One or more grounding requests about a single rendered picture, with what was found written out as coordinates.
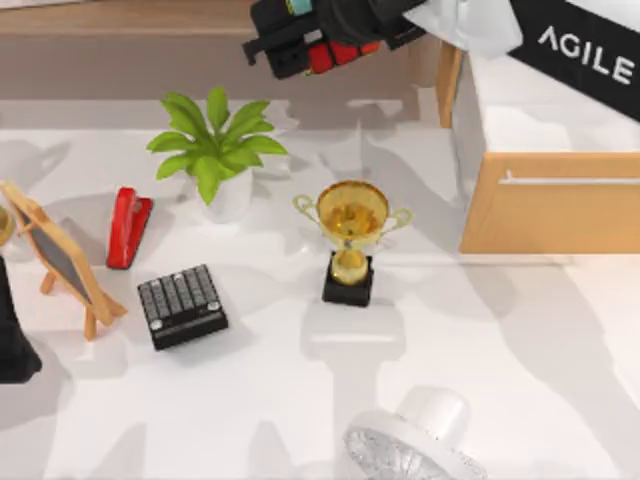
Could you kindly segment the red and black puzzle cube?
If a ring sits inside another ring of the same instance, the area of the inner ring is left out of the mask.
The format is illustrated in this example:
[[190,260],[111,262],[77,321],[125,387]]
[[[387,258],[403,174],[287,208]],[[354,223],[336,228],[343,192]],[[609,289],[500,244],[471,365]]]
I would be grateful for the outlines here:
[[320,75],[347,65],[361,57],[372,55],[380,48],[380,42],[362,45],[346,45],[335,41],[319,40],[307,47],[308,67],[306,75]]

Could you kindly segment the green plant in white pot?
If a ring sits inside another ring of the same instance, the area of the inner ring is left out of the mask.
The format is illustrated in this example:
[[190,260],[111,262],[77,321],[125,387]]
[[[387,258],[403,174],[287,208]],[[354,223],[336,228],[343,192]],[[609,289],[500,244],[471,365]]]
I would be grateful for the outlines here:
[[164,154],[155,172],[158,181],[179,173],[194,185],[204,213],[216,223],[232,223],[249,209],[254,171],[265,156],[286,156],[288,149],[272,136],[265,111],[268,100],[252,100],[231,111],[225,89],[213,87],[205,107],[191,97],[170,91],[160,100],[169,115],[169,129],[146,146]]

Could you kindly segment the wooden cupboard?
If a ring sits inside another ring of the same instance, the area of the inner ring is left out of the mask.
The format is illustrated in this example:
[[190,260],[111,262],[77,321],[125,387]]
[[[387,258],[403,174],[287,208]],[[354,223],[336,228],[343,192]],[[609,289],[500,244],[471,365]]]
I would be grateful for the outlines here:
[[152,129],[170,91],[203,100],[224,87],[233,106],[270,101],[283,126],[386,129],[440,124],[440,48],[425,37],[324,75],[277,80],[242,45],[251,0],[90,0],[8,9],[0,0],[0,127]]

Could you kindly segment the pulled-out drawer with pale inside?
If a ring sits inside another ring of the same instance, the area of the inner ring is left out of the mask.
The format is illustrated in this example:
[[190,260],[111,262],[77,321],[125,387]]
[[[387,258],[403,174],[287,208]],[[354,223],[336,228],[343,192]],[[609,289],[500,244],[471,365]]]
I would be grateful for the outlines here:
[[486,152],[640,154],[640,122],[509,56],[463,58],[452,120],[465,166]]

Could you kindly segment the gold trophy on black base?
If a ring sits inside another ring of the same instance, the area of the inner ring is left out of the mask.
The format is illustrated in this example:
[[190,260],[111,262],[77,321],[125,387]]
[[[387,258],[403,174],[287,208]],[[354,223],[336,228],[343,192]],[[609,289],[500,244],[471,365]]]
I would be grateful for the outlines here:
[[333,244],[326,268],[322,300],[366,308],[370,304],[374,267],[365,249],[389,233],[408,226],[407,208],[392,211],[385,194],[362,180],[343,180],[326,187],[316,199],[293,197],[294,208],[315,223]]

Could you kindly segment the red stapler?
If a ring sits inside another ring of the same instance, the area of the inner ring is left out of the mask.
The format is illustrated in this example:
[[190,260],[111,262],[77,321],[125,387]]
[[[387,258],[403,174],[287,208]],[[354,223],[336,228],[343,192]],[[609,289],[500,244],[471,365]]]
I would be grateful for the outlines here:
[[132,187],[121,187],[115,197],[106,266],[114,270],[131,267],[153,210],[151,198],[140,197]]

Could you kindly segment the pale wooden drawer front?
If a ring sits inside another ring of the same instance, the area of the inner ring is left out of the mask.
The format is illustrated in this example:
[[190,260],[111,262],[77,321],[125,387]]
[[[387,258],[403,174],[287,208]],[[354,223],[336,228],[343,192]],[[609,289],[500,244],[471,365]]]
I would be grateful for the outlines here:
[[466,254],[640,254],[640,186],[500,185],[521,177],[640,177],[640,154],[483,156],[459,250]]

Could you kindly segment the wooden framed blackboard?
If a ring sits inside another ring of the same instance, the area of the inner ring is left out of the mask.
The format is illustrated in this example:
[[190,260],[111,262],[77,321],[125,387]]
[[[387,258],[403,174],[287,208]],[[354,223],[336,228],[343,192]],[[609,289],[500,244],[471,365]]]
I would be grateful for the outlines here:
[[47,295],[59,283],[84,307],[84,337],[93,341],[99,324],[108,327],[128,310],[103,290],[82,248],[47,215],[44,208],[12,183],[0,183],[24,237],[46,269],[40,292]]

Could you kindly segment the small gold cup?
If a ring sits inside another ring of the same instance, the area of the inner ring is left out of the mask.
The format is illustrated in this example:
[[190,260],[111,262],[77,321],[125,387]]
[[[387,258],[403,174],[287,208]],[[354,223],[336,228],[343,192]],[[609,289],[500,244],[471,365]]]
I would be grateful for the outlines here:
[[0,248],[4,246],[13,235],[15,221],[7,208],[0,205]]

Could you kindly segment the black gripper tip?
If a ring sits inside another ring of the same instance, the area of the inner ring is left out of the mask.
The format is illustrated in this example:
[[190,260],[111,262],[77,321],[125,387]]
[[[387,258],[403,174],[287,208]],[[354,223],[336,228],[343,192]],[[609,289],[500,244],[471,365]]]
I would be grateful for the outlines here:
[[24,334],[13,302],[4,257],[0,255],[0,384],[24,384],[42,369]]

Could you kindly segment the white table fan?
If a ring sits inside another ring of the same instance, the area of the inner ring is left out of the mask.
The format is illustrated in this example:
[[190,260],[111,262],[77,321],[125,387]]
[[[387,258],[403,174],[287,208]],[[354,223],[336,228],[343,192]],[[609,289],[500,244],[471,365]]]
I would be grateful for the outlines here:
[[419,385],[393,412],[358,414],[343,442],[368,480],[488,480],[482,465],[460,449],[470,420],[464,396]]

